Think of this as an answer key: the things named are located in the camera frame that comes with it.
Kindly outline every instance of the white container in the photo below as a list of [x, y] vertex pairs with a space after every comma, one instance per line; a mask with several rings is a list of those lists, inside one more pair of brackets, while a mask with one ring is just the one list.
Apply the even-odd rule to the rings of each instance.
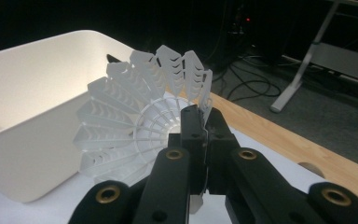
[[77, 172], [76, 111], [87, 85], [106, 76], [107, 54], [128, 61], [131, 53], [93, 31], [0, 51], [0, 192], [30, 202]]

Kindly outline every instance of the gray floor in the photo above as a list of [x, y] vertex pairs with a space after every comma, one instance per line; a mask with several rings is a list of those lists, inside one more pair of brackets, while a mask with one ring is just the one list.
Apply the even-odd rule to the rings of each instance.
[[[231, 68], [245, 82], [264, 80], [252, 74], [256, 73], [283, 91], [294, 77], [298, 64], [282, 64], [284, 65], [271, 67], [258, 57], [247, 55], [232, 64]], [[213, 79], [212, 92], [225, 98], [241, 83], [230, 69], [214, 74]], [[269, 110], [277, 97], [263, 95], [234, 103], [358, 163], [358, 83], [346, 80], [324, 70], [310, 68], [302, 87], [278, 114]], [[248, 85], [260, 92], [266, 91], [268, 87], [268, 84], [261, 82], [251, 82]], [[265, 94], [277, 93], [277, 89], [271, 86]], [[256, 93], [242, 85], [232, 92], [229, 100], [255, 95]]]

